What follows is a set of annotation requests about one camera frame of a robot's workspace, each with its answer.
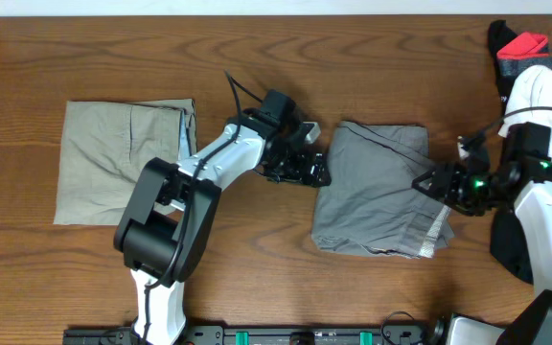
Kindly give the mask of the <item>grey shorts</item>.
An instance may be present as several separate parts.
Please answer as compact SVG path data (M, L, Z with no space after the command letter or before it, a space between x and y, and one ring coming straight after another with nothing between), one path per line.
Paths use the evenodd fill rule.
M313 242L335 254L433 257L454 236L449 207L412 187L433 166L422 126L341 122L328 152L332 182L315 202Z

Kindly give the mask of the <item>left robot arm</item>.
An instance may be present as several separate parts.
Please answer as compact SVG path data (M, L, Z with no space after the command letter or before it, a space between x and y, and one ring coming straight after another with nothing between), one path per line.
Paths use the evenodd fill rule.
M174 344L182 335L184 283L205 251L222 192L241 175L260 168L275 183L330 184L326 158L313 148L320 133L292 98L270 90L259 107L238 108L204 149L145 165L113 239L138 290L131 343Z

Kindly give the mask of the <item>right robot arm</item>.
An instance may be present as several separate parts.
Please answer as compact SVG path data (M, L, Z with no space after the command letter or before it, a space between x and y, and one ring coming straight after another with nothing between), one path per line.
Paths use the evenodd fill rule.
M412 181L412 188L466 216L499 206L514 212L525 237L533 274L534 301L507 327L463 315L445 327L446 344L552 344L552 160L551 129L533 123L511 126L500 165L471 153Z

